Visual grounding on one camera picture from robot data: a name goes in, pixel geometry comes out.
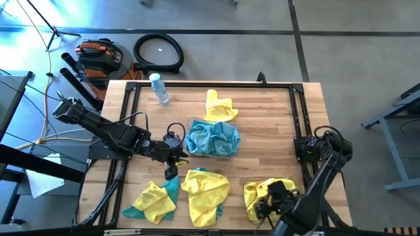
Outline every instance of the water bottle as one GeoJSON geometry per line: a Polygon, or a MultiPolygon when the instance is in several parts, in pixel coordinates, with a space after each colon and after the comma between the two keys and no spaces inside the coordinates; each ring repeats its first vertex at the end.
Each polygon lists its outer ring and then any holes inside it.
{"type": "Polygon", "coordinates": [[[157,99],[161,105],[169,104],[169,96],[168,92],[166,91],[165,84],[163,83],[162,79],[160,78],[160,74],[153,73],[149,76],[149,80],[152,82],[152,89],[155,92],[157,99]]]}

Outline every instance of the shop vacuum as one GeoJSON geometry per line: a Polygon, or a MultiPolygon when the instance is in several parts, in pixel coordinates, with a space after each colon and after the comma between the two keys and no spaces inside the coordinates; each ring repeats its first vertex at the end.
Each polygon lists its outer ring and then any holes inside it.
{"type": "MultiPolygon", "coordinates": [[[[138,60],[137,63],[134,63],[130,51],[120,44],[109,39],[87,39],[75,49],[78,61],[75,61],[68,52],[63,53],[61,58],[73,69],[80,81],[88,84],[96,96],[95,100],[99,103],[103,103],[105,99],[110,80],[143,79],[149,71],[178,73],[184,63],[184,55],[179,44],[172,37],[161,33],[144,35],[136,42],[133,51],[138,60]],[[178,62],[162,66],[143,59],[140,55],[140,46],[149,39],[163,39],[173,45],[178,54],[178,62]]],[[[62,68],[60,72],[83,95],[80,89],[83,90],[84,87],[74,79],[73,74],[66,68],[62,68]]]]}

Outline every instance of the teal towel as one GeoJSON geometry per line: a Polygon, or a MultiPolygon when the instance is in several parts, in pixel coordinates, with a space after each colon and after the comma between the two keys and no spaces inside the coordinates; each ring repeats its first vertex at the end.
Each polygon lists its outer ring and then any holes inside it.
{"type": "Polygon", "coordinates": [[[184,147],[194,155],[234,156],[238,153],[241,137],[235,127],[225,122],[214,125],[204,121],[192,121],[184,147]]]}
{"type": "MultiPolygon", "coordinates": [[[[205,168],[195,168],[194,170],[208,172],[205,168]]],[[[216,209],[216,220],[219,219],[219,217],[221,217],[222,215],[223,215],[223,205],[220,204],[219,206],[217,206],[217,209],[216,209]]]]}
{"type": "MultiPolygon", "coordinates": [[[[164,184],[162,184],[160,187],[164,187],[166,189],[166,192],[168,193],[169,198],[172,200],[173,204],[175,206],[177,205],[178,201],[178,192],[179,192],[179,177],[175,176],[172,180],[166,181],[164,184]]],[[[129,218],[137,218],[137,219],[146,219],[144,216],[143,211],[137,210],[135,207],[130,206],[122,211],[123,216],[129,217],[129,218]]],[[[166,216],[163,217],[163,220],[173,220],[175,211],[172,211],[166,216]]]]}

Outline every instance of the yellow microfiber cloth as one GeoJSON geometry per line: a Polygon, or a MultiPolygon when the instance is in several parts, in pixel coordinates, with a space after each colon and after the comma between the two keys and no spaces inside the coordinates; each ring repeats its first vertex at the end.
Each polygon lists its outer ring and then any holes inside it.
{"type": "Polygon", "coordinates": [[[230,184],[221,174],[189,170],[182,190],[188,192],[192,224],[196,227],[216,224],[217,206],[228,197],[230,184]]]}
{"type": "Polygon", "coordinates": [[[238,115],[238,109],[232,108],[232,99],[218,99],[217,91],[214,89],[207,91],[205,109],[207,111],[204,117],[206,121],[230,121],[238,115]]]}
{"type": "MultiPolygon", "coordinates": [[[[243,187],[243,199],[247,207],[248,219],[252,222],[259,222],[255,214],[254,205],[258,200],[264,199],[268,193],[268,186],[274,182],[282,181],[287,190],[295,189],[296,185],[293,181],[286,178],[269,178],[265,181],[248,182],[243,187]]],[[[270,219],[278,220],[280,215],[275,212],[271,212],[270,219]]]]}
{"type": "Polygon", "coordinates": [[[137,210],[142,210],[146,219],[153,224],[158,224],[168,212],[176,209],[166,189],[160,188],[153,182],[149,182],[147,188],[137,197],[133,206],[137,210]]]}

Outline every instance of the coiled hose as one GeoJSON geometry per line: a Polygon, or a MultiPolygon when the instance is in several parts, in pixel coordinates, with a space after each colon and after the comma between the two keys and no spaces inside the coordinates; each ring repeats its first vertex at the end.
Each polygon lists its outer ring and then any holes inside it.
{"type": "Polygon", "coordinates": [[[134,64],[134,70],[141,70],[144,74],[148,73],[148,71],[164,71],[164,72],[172,72],[172,73],[178,73],[179,68],[184,63],[184,53],[182,52],[181,47],[179,44],[169,35],[163,34],[163,33],[148,33],[145,36],[141,37],[137,40],[136,44],[134,45],[133,54],[138,63],[134,64]],[[140,55],[140,46],[150,39],[163,39],[170,43],[178,54],[178,62],[172,65],[162,66],[162,65],[156,65],[154,63],[148,62],[147,60],[143,59],[143,57],[140,55]]]}

